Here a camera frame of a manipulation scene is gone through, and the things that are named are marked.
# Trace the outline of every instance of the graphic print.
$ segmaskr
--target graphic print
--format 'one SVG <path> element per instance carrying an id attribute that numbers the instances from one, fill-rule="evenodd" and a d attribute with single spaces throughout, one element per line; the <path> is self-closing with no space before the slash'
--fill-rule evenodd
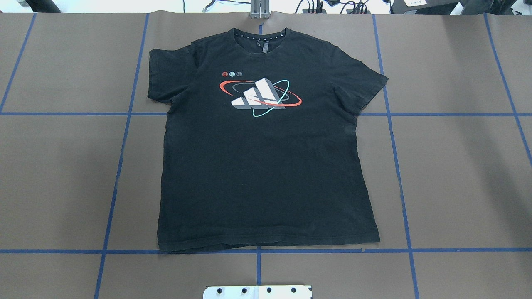
<path id="1" fill-rule="evenodd" d="M 281 82 L 286 82 L 287 86 L 286 89 L 282 89 L 277 84 Z M 281 80 L 275 83 L 272 83 L 270 80 L 266 78 L 262 78 L 257 82 L 253 81 L 246 81 L 246 80 L 229 80 L 224 81 L 220 84 L 220 89 L 224 91 L 228 95 L 233 95 L 230 92 L 228 92 L 225 89 L 225 85 L 232 84 L 232 89 L 238 93 L 243 94 L 244 96 L 239 97 L 237 99 L 234 99 L 231 101 L 231 105 L 235 107 L 236 109 L 252 109 L 252 115 L 254 117 L 261 117 L 263 115 L 266 115 L 270 111 L 274 109 L 285 109 L 285 107 L 295 107 L 299 106 L 302 103 L 301 98 L 290 92 L 290 82 L 288 80 Z M 251 88 L 241 92 L 240 90 L 236 89 L 236 86 L 239 85 L 254 85 Z M 290 104 L 284 104 L 281 102 L 285 102 L 290 99 L 290 96 L 288 94 L 291 94 L 295 96 L 298 99 L 297 103 L 290 103 Z M 255 110 L 266 110 L 264 113 L 256 115 Z"/>

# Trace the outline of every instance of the shirt's right sleeve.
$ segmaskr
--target shirt's right sleeve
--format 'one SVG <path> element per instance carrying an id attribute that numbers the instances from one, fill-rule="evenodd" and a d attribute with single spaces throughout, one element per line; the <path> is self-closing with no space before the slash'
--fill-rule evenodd
<path id="1" fill-rule="evenodd" d="M 153 49 L 149 52 L 148 97 L 169 103 L 187 89 L 195 74 L 190 46 L 171 51 Z"/>

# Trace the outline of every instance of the vertical blue line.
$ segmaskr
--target vertical blue line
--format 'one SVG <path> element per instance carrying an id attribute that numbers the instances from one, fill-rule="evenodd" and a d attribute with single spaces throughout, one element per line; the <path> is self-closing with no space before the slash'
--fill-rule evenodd
<path id="1" fill-rule="evenodd" d="M 22 58 L 22 53 L 24 53 L 24 49 L 26 48 L 26 43 L 28 43 L 28 38 L 30 37 L 31 29 L 33 28 L 33 24 L 35 23 L 35 18 L 37 17 L 37 13 L 34 13 L 33 18 L 31 18 L 30 27 L 28 28 L 28 31 L 26 32 L 26 37 L 24 38 L 24 42 L 22 43 L 22 47 L 19 51 L 19 56 L 16 58 L 15 66 L 13 67 L 13 71 L 11 72 L 11 77 L 9 77 L 9 82 L 7 83 L 7 86 L 5 88 L 4 97 L 2 98 L 2 102 L 0 103 L 0 112 L 4 108 L 5 101 L 7 100 L 7 94 L 9 93 L 9 89 L 11 88 L 11 83 L 13 83 L 13 79 L 15 78 L 16 69 L 19 67 L 20 58 Z"/>
<path id="2" fill-rule="evenodd" d="M 493 43 L 492 31 L 489 27 L 487 13 L 484 13 L 484 22 L 486 22 L 486 29 L 488 30 L 489 43 L 492 45 L 492 51 L 493 51 L 493 55 L 495 56 L 495 62 L 497 62 L 497 67 L 499 68 L 499 73 L 501 74 L 502 83 L 504 84 L 504 88 L 506 89 L 506 94 L 508 95 L 510 106 L 512 107 L 513 116 L 516 119 L 517 127 L 519 128 L 519 134 L 521 134 L 521 139 L 523 140 L 525 151 L 527 152 L 528 161 L 530 162 L 530 166 L 532 166 L 532 155 L 530 154 L 530 148 L 528 147 L 527 139 L 525 138 L 525 133 L 523 132 L 521 122 L 519 121 L 519 116 L 517 115 L 516 106 L 513 103 L 512 94 L 510 93 L 508 83 L 506 82 L 506 77 L 504 76 L 504 72 L 501 67 L 501 62 L 498 59 L 497 50 L 495 49 L 495 44 Z"/>
<path id="3" fill-rule="evenodd" d="M 261 277 L 261 247 L 257 246 L 257 285 L 262 285 L 262 277 Z"/>
<path id="4" fill-rule="evenodd" d="M 128 117 L 126 120 L 126 128 L 124 130 L 124 137 L 122 139 L 122 148 L 120 149 L 120 158 L 118 160 L 117 176 L 114 179 L 113 198 L 111 199 L 111 207 L 109 209 L 109 218 L 107 219 L 107 227 L 105 229 L 105 239 L 103 242 L 102 259 L 100 260 L 100 268 L 98 271 L 98 279 L 96 280 L 96 289 L 94 291 L 94 299 L 98 299 L 99 289 L 102 284 L 103 268 L 105 265 L 105 255 L 107 251 L 107 244 L 109 243 L 109 234 L 111 232 L 111 223 L 113 221 L 114 205 L 117 200 L 118 181 L 120 179 L 120 173 L 122 171 L 122 162 L 124 158 L 124 149 L 126 148 L 126 140 L 128 138 L 129 124 L 131 122 L 131 110 L 133 109 L 133 101 L 135 100 L 135 89 L 137 88 L 138 73 L 140 71 L 140 61 L 142 59 L 142 52 L 144 50 L 144 41 L 146 39 L 146 29 L 148 27 L 149 13 L 146 14 L 144 20 L 144 31 L 142 33 L 142 41 L 140 42 L 140 50 L 137 59 L 137 69 L 135 71 L 135 79 L 133 81 L 133 90 L 131 91 L 131 99 L 129 100 Z"/>
<path id="5" fill-rule="evenodd" d="M 379 44 L 379 33 L 377 30 L 377 20 L 375 19 L 375 15 L 371 15 L 373 18 L 373 30 L 375 32 L 375 43 L 377 45 L 377 55 L 379 57 L 379 67 L 380 67 L 380 73 L 384 74 L 384 68 L 383 68 L 383 58 L 380 53 L 380 44 Z M 399 190 L 401 193 L 401 204 L 403 206 L 403 222 L 404 222 L 404 231 L 406 234 L 406 244 L 408 246 L 408 256 L 410 259 L 410 270 L 412 272 L 412 283 L 414 287 L 414 296 L 416 299 L 419 299 L 419 290 L 418 290 L 418 279 L 415 274 L 415 264 L 414 264 L 414 255 L 412 253 L 412 243 L 410 241 L 410 229 L 408 225 L 408 216 L 406 215 L 406 204 L 404 202 L 404 193 L 403 193 L 403 182 L 401 180 L 401 171 L 399 169 L 399 160 L 397 158 L 397 147 L 395 146 L 395 136 L 394 136 L 394 130 L 392 126 L 392 114 L 390 112 L 390 105 L 388 102 L 388 91 L 386 89 L 386 86 L 384 87 L 384 102 L 386 104 L 386 114 L 388 117 L 388 127 L 390 129 L 390 138 L 392 140 L 392 151 L 394 153 L 394 161 L 395 161 L 395 172 L 397 174 L 397 180 L 399 182 Z"/>

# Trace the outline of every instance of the t-shirt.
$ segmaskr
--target t-shirt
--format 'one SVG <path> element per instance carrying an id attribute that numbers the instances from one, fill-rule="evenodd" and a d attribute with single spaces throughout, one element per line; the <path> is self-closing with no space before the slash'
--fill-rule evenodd
<path id="1" fill-rule="evenodd" d="M 379 242 L 355 130 L 387 80 L 288 28 L 151 50 L 148 97 L 171 104 L 159 249 Z"/>

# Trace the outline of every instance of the short sleeve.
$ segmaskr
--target short sleeve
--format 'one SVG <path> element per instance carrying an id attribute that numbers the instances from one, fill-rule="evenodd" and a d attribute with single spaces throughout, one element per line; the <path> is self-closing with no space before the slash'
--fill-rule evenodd
<path id="1" fill-rule="evenodd" d="M 339 47 L 329 44 L 324 53 L 329 66 L 329 82 L 344 109 L 358 115 L 386 85 L 388 77 L 351 58 Z"/>
<path id="2" fill-rule="evenodd" d="M 153 49 L 149 52 L 148 97 L 162 103 L 182 93 L 192 81 L 196 65 L 190 46 L 179 50 Z"/>

